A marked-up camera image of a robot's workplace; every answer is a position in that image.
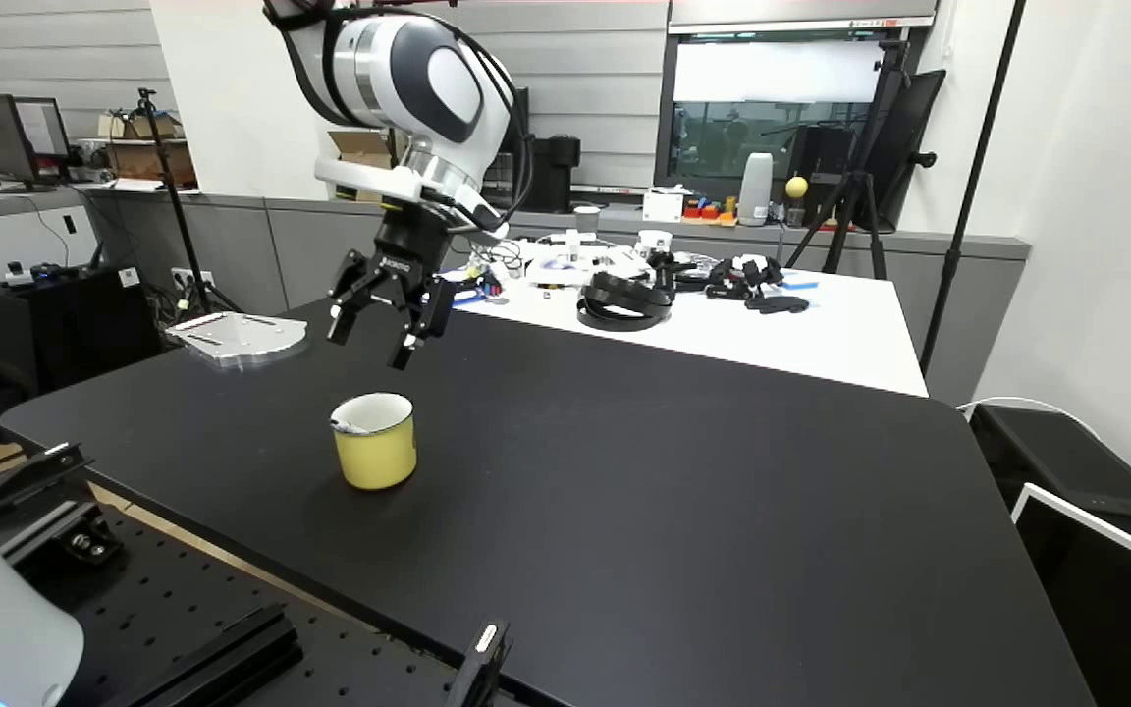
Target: white table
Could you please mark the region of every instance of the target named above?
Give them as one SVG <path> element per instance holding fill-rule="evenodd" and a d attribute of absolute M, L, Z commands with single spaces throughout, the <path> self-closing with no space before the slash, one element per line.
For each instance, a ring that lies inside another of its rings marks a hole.
<path fill-rule="evenodd" d="M 815 281 L 815 289 L 799 289 L 810 297 L 804 313 L 753 313 L 734 297 L 680 295 L 673 317 L 651 329 L 595 329 L 578 322 L 578 289 L 544 295 L 520 279 L 502 279 L 508 304 L 467 304 L 461 310 L 926 397 L 892 281 L 816 272 L 790 272 L 786 279 Z"/>

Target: paper cup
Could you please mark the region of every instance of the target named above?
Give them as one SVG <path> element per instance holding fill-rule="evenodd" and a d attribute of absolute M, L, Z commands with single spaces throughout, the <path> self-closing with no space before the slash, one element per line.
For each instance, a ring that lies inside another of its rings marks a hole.
<path fill-rule="evenodd" d="M 417 470 L 412 399 L 370 391 L 329 411 L 344 481 L 359 490 L 387 490 Z"/>

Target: black tabletop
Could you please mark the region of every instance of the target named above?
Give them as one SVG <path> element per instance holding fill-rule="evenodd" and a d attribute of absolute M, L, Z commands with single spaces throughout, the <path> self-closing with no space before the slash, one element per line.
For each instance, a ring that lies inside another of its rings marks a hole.
<path fill-rule="evenodd" d="M 565 702 L 1092 702 L 950 408 L 494 317 L 391 374 L 392 334 L 171 354 L 6 423 L 401 638 L 508 617 L 508 676 Z M 372 389 L 417 403 L 391 495 L 328 429 Z"/>

